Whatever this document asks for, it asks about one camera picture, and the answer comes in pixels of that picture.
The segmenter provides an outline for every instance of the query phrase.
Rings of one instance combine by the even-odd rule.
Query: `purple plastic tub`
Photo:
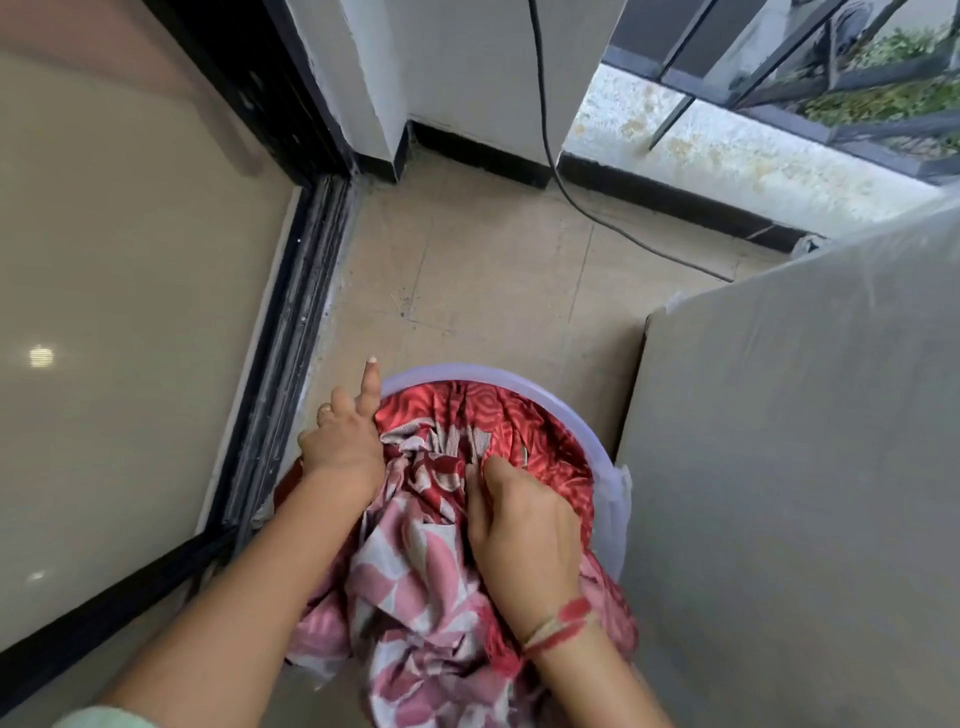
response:
[[[619,579],[627,551],[627,523],[630,520],[631,482],[626,469],[613,466],[596,434],[576,412],[532,381],[502,369],[461,363],[415,367],[385,380],[383,396],[417,384],[451,379],[479,381],[516,392],[543,407],[577,438],[593,470],[594,518],[590,545],[607,573]]]

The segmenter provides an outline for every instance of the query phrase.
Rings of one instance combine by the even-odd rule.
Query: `red thread bracelet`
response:
[[[558,644],[572,640],[583,631],[592,617],[593,612],[585,596],[568,601],[556,616],[538,627],[523,646],[523,654],[532,659]]]

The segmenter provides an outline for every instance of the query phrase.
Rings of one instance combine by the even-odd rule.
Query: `pink and white fabric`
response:
[[[322,683],[345,660],[369,675],[380,728],[527,724],[544,690],[525,668],[472,564],[465,465],[501,455],[564,496],[580,516],[583,595],[626,656],[636,624],[588,549],[592,476],[582,449],[545,410],[505,389],[435,382],[384,400],[376,415],[387,474],[376,500],[315,592],[287,659]],[[281,481],[276,507],[300,479]]]

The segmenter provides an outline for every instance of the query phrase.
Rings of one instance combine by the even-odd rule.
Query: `door frame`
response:
[[[0,717],[251,537],[280,465],[350,210],[357,162],[285,0],[129,0],[145,7],[302,191],[204,530],[0,652]]]

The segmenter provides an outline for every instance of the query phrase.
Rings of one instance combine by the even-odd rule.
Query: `black cable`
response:
[[[659,257],[665,258],[673,263],[686,266],[687,268],[692,268],[695,271],[706,273],[708,276],[713,276],[714,278],[722,280],[726,283],[733,283],[733,279],[727,278],[719,273],[714,273],[709,268],[704,268],[696,263],[687,262],[686,260],[680,260],[678,257],[674,257],[673,255],[667,253],[661,253],[660,251],[651,248],[646,243],[637,240],[622,228],[618,228],[613,223],[608,223],[606,220],[601,220],[596,215],[587,212],[576,202],[574,202],[572,197],[570,197],[570,193],[566,191],[566,187],[564,186],[564,181],[560,179],[560,172],[557,171],[557,162],[554,160],[553,154],[550,152],[550,141],[546,134],[546,83],[543,79],[543,35],[540,31],[540,13],[537,10],[537,0],[527,0],[527,4],[530,6],[530,22],[534,26],[534,45],[537,47],[537,84],[540,86],[540,132],[543,135],[543,150],[546,152],[546,158],[550,164],[550,171],[553,173],[553,179],[557,181],[557,186],[560,188],[560,191],[563,192],[564,197],[566,197],[566,201],[573,205],[575,209],[577,209],[589,220],[592,220],[597,225],[602,225],[604,228],[608,228],[614,232],[619,232],[630,242],[638,245],[648,253],[658,255]]]

